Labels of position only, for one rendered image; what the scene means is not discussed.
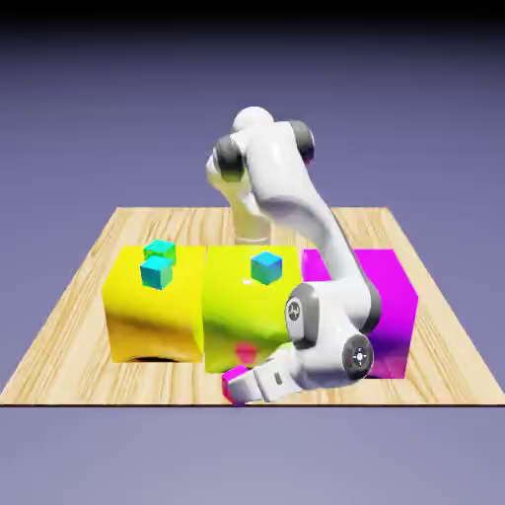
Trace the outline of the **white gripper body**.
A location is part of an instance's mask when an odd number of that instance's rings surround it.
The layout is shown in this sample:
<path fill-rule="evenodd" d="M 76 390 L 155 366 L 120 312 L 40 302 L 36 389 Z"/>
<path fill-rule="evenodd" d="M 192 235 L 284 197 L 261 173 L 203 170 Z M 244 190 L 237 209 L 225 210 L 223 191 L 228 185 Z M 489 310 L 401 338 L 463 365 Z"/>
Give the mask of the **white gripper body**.
<path fill-rule="evenodd" d="M 265 401 L 276 402 L 305 389 L 292 375 L 292 367 L 296 364 L 295 347 L 282 345 L 253 369 L 257 386 Z"/>

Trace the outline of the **small magenta cube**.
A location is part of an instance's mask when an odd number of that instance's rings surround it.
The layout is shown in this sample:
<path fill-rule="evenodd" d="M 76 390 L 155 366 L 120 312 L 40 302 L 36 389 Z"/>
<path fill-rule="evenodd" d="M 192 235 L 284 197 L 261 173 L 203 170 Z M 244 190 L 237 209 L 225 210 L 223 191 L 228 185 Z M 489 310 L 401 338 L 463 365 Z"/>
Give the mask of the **small magenta cube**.
<path fill-rule="evenodd" d="M 252 370 L 236 366 L 221 376 L 223 397 L 233 405 L 244 405 L 252 399 L 254 380 Z"/>

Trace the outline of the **small cyan cube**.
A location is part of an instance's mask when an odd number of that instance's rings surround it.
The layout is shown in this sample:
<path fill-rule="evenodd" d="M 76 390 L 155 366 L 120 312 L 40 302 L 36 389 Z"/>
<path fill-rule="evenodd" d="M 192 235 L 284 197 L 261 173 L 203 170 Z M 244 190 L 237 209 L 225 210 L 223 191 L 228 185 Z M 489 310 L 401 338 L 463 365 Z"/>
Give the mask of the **small cyan cube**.
<path fill-rule="evenodd" d="M 260 252 L 251 258 L 251 278 L 269 285 L 282 276 L 282 257 L 273 252 Z"/>
<path fill-rule="evenodd" d="M 177 261 L 176 244 L 171 241 L 154 240 L 144 247 L 143 256 L 148 260 L 151 256 L 161 257 L 168 260 L 171 264 Z"/>
<path fill-rule="evenodd" d="M 166 257 L 151 255 L 140 265 L 142 285 L 163 290 L 173 280 L 173 262 Z"/>

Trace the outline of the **large lime box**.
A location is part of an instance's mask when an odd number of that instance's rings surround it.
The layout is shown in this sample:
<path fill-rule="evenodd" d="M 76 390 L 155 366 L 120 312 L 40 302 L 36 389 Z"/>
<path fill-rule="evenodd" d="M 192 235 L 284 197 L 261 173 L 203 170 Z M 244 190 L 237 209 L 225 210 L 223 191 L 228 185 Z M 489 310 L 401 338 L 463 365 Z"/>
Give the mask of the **large lime box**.
<path fill-rule="evenodd" d="M 263 285 L 251 278 L 251 258 L 282 257 L 282 276 Z M 284 308 L 302 281 L 293 246 L 211 246 L 203 276 L 204 361 L 208 373 L 252 367 L 289 341 Z"/>

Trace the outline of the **large yellow box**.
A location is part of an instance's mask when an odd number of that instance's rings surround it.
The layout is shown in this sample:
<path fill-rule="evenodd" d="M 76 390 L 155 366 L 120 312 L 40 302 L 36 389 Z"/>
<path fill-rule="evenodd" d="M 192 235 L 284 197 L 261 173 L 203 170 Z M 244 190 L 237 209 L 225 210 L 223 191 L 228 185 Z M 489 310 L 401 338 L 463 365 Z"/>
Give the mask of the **large yellow box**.
<path fill-rule="evenodd" d="M 177 246 L 173 279 L 162 290 L 142 284 L 141 247 L 120 250 L 102 288 L 111 359 L 199 362 L 203 246 Z"/>

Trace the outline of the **large magenta box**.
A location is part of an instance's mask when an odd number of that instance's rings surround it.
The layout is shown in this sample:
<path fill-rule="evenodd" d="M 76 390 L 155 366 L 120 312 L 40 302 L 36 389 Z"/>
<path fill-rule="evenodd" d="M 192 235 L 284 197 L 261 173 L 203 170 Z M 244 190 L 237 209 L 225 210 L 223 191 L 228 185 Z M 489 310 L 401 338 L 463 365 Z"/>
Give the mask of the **large magenta box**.
<path fill-rule="evenodd" d="M 418 296 L 392 250 L 357 250 L 356 258 L 381 297 L 381 316 L 368 338 L 374 350 L 370 379 L 402 379 Z"/>

